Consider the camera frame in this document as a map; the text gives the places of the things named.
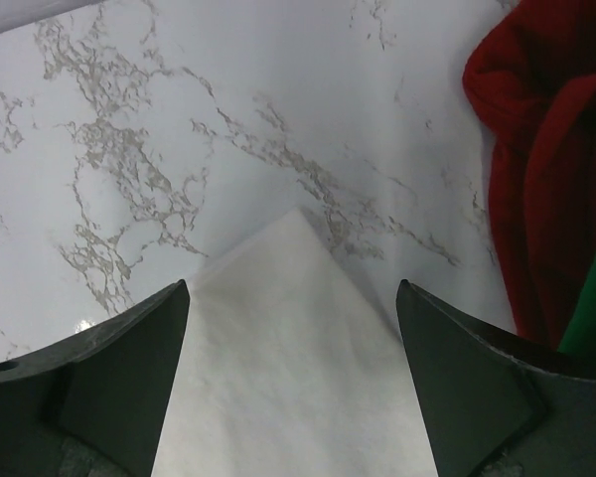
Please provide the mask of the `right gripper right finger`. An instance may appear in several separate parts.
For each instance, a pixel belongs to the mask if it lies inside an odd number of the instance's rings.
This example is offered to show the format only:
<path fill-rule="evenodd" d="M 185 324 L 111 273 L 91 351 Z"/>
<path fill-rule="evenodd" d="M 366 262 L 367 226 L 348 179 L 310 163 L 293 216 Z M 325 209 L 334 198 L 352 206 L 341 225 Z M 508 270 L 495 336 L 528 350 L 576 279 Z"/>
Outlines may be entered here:
<path fill-rule="evenodd" d="M 407 280 L 396 312 L 439 475 L 596 476 L 596 364 Z"/>

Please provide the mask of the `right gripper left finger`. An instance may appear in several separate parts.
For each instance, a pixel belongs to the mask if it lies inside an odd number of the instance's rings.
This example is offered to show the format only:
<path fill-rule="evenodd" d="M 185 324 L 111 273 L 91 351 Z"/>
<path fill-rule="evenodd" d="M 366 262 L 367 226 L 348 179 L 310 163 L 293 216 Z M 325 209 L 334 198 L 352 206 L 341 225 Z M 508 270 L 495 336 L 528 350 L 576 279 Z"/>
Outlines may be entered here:
<path fill-rule="evenodd" d="M 185 281 L 0 363 L 0 476 L 151 474 L 186 332 Z"/>

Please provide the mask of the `white Coca-Cola t-shirt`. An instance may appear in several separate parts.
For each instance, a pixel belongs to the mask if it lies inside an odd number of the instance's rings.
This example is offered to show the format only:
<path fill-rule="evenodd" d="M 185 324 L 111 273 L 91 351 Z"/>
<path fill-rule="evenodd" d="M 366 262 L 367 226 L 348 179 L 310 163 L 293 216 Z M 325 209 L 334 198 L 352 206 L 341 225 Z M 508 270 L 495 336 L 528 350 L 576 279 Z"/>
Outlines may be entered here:
<path fill-rule="evenodd" d="M 299 211 L 188 284 L 157 476 L 433 476 L 400 337 Z"/>

